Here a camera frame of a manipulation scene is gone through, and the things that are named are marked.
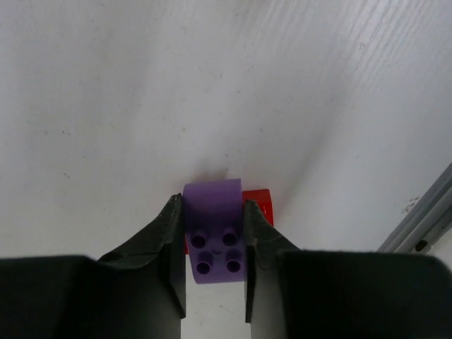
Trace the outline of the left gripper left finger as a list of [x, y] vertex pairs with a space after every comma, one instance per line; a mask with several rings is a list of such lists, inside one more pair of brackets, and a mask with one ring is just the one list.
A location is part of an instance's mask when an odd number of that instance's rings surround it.
[[179, 338], [186, 316], [183, 205], [99, 259], [1, 260], [2, 338]]

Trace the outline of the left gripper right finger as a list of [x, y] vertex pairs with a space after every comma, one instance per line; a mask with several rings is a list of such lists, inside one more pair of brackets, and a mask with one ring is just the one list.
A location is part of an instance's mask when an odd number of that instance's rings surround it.
[[244, 204], [252, 338], [450, 338], [451, 272], [416, 254], [298, 249]]

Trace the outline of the red lego stack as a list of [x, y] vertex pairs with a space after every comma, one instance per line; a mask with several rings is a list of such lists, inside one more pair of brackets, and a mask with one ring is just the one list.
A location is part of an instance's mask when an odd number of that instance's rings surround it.
[[[271, 198], [270, 190], [269, 189], [256, 189], [256, 190], [248, 190], [242, 192], [242, 205], [248, 200], [253, 200], [257, 202], [261, 212], [263, 213], [266, 221], [274, 227], [274, 215], [273, 215], [273, 201]], [[200, 238], [195, 239], [195, 244], [207, 244], [207, 238], [204, 236], [204, 240], [201, 240], [201, 235], [193, 236], [193, 238]], [[185, 254], [189, 255], [189, 237], [188, 235], [185, 236]]]

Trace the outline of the purple lego stack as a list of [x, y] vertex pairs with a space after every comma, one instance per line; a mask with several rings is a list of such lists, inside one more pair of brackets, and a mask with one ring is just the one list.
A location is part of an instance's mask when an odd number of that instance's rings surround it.
[[199, 285], [244, 280], [242, 181], [186, 184], [183, 194], [186, 244]]

